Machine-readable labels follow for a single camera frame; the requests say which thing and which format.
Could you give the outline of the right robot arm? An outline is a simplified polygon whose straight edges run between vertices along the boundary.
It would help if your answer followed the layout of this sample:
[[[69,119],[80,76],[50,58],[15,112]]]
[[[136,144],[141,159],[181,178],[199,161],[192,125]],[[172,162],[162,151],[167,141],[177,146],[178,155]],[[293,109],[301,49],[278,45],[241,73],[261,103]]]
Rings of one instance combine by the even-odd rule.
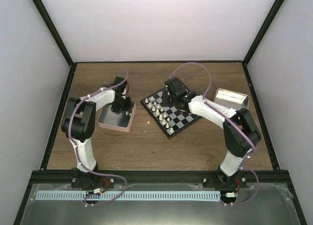
[[[262,138],[251,113],[246,108],[235,110],[216,104],[186,88],[176,77],[164,84],[167,91],[162,99],[166,104],[203,117],[223,130],[227,153],[217,168],[216,178],[220,186],[229,187],[234,183],[244,159],[255,152]]]

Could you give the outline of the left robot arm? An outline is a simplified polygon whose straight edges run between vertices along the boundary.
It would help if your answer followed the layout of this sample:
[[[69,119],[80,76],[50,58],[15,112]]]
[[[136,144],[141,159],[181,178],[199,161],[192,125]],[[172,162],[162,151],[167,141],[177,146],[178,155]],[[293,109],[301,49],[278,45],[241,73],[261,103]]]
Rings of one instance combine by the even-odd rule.
[[[117,76],[112,84],[100,87],[97,91],[81,98],[71,97],[67,101],[61,130],[74,148],[76,168],[84,172],[83,183],[90,188],[99,184],[101,175],[96,172],[97,162],[91,145],[96,112],[106,105],[111,107],[114,114],[129,112],[132,101],[127,93],[127,79]]]

